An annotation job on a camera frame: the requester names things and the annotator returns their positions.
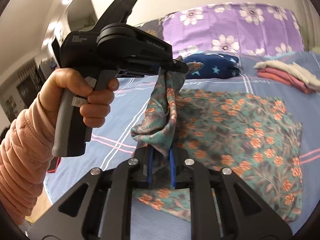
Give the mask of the left forearm pink sleeve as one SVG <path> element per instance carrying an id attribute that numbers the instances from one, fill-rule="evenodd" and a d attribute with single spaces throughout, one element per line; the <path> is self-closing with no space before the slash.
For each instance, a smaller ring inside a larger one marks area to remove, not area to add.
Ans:
<path id="1" fill-rule="evenodd" d="M 1 203 L 17 224 L 31 215 L 52 160 L 55 128 L 39 98 L 15 119 L 1 142 Z"/>

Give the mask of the person's left hand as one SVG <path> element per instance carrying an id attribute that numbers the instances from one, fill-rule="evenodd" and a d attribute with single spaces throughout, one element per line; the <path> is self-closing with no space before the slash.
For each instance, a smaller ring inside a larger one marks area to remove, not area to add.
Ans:
<path id="1" fill-rule="evenodd" d="M 103 85 L 102 90 L 94 90 L 76 70 L 71 68 L 55 70 L 39 93 L 38 105 L 42 110 L 41 117 L 55 127 L 63 93 L 70 91 L 88 101 L 80 107 L 84 124 L 91 128 L 99 128 L 103 126 L 105 118 L 110 113 L 110 104 L 118 88 L 119 81 L 116 78 Z"/>

